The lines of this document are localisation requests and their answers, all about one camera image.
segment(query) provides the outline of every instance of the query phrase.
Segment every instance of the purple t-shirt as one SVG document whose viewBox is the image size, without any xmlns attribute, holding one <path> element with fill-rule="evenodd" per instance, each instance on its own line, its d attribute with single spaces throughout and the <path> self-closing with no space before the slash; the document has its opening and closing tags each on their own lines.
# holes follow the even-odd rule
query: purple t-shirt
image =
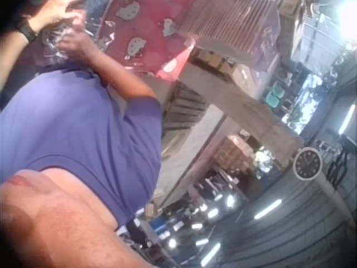
<svg viewBox="0 0 357 268">
<path fill-rule="evenodd" d="M 0 178 L 21 169 L 65 169 L 120 226 L 150 200 L 160 170 L 161 106 L 130 100 L 124 117 L 100 79 L 55 70 L 26 84 L 0 114 Z"/>
</svg>

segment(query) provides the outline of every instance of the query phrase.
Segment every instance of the person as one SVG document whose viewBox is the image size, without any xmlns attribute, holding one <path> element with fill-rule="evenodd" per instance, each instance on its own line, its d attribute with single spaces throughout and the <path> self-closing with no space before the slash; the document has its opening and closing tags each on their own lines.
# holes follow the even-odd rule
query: person
<svg viewBox="0 0 357 268">
<path fill-rule="evenodd" d="M 45 69 L 0 114 L 1 225 L 28 266 L 151 267 L 114 230 L 155 189 L 161 106 L 95 46 L 83 12 L 66 12 L 72 2 L 47 0 L 1 39 L 0 89 L 26 45 L 61 20 L 73 30 L 58 48 L 81 62 Z M 127 101 L 124 116 L 105 83 Z"/>
</svg>

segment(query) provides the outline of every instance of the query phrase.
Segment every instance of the hand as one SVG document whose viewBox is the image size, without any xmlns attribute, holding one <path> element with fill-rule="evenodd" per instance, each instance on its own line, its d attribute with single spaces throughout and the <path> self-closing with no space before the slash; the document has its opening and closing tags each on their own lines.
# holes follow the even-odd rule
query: hand
<svg viewBox="0 0 357 268">
<path fill-rule="evenodd" d="M 30 27 L 35 32 L 40 32 L 44 27 L 57 23 L 66 18 L 73 18 L 76 12 L 66 12 L 70 3 L 77 0 L 47 0 L 38 13 L 28 20 Z"/>
<path fill-rule="evenodd" d="M 73 19 L 72 28 L 59 40 L 57 47 L 71 58 L 90 64 L 90 61 L 100 50 L 85 32 L 84 19 L 85 13 L 77 12 L 77 16 Z"/>
</svg>

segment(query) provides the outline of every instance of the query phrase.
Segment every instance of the clock face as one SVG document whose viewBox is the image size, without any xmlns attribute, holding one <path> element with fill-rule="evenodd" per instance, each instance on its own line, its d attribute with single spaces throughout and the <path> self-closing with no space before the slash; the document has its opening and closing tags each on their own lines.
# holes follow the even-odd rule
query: clock face
<svg viewBox="0 0 357 268">
<path fill-rule="evenodd" d="M 295 161 L 295 170 L 301 179 L 313 179 L 321 171 L 321 158 L 316 150 L 303 149 Z"/>
</svg>

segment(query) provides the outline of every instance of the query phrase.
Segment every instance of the concrete pillar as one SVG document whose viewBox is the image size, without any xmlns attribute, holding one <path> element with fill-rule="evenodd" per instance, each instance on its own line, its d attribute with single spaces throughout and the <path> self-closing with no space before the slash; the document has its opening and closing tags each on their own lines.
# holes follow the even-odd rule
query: concrete pillar
<svg viewBox="0 0 357 268">
<path fill-rule="evenodd" d="M 268 107 L 236 85 L 190 63 L 185 65 L 179 79 L 247 130 L 272 152 L 283 167 L 288 165 L 295 151 L 303 146 L 303 139 L 299 135 L 289 129 Z"/>
</svg>

